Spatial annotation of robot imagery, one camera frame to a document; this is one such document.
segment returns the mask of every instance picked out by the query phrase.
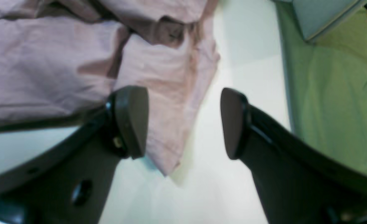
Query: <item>pink fabric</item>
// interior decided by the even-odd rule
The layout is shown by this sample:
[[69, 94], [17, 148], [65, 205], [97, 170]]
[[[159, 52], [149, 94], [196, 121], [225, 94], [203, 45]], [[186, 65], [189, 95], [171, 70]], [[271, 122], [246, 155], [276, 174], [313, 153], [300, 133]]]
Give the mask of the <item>pink fabric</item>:
[[[0, 126], [70, 116], [125, 85], [146, 86], [146, 151], [170, 174], [219, 60], [215, 6], [214, 0], [0, 0]], [[110, 14], [116, 18], [101, 19]]]

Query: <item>green mat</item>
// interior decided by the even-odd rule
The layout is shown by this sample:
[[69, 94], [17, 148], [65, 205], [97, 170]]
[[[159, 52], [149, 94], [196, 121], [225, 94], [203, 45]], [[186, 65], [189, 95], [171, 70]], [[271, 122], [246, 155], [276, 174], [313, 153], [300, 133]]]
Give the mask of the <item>green mat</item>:
[[367, 174], [367, 10], [315, 44], [303, 41], [291, 4], [277, 11], [296, 135]]

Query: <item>wrinkled fabric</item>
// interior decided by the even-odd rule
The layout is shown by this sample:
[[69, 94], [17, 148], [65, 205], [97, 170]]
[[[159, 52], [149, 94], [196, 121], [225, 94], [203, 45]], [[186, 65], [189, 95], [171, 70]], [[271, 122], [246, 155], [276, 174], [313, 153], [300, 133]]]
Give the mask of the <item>wrinkled fabric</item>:
[[102, 105], [116, 89], [145, 86], [146, 152], [170, 174], [219, 60], [215, 6], [214, 0], [0, 0], [0, 126], [71, 116]]

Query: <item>white floor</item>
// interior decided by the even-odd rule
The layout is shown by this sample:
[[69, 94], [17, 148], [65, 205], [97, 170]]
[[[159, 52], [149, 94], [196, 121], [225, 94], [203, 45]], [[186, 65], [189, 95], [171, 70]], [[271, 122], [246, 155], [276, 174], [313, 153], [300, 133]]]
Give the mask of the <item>white floor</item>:
[[[275, 10], [268, 0], [221, 1], [215, 36], [222, 60], [181, 166], [165, 178], [146, 158], [120, 162], [101, 224], [267, 224], [249, 169], [226, 156], [219, 98], [224, 87], [238, 89], [289, 129]], [[29, 134], [54, 136], [55, 142], [66, 135], [60, 129]], [[33, 145], [19, 140], [22, 136], [11, 136], [8, 142], [13, 139], [28, 149], [23, 159], [38, 153], [29, 149], [50, 144], [44, 140]], [[16, 163], [19, 156], [14, 157], [6, 166]]]

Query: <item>pink cloth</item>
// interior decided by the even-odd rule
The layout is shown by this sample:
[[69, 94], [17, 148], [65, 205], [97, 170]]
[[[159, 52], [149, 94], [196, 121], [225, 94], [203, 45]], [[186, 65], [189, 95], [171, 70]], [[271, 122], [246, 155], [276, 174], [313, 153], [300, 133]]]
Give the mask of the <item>pink cloth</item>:
[[214, 0], [0, 0], [0, 126], [70, 116], [125, 85], [146, 86], [146, 151], [170, 174], [219, 60], [215, 6]]

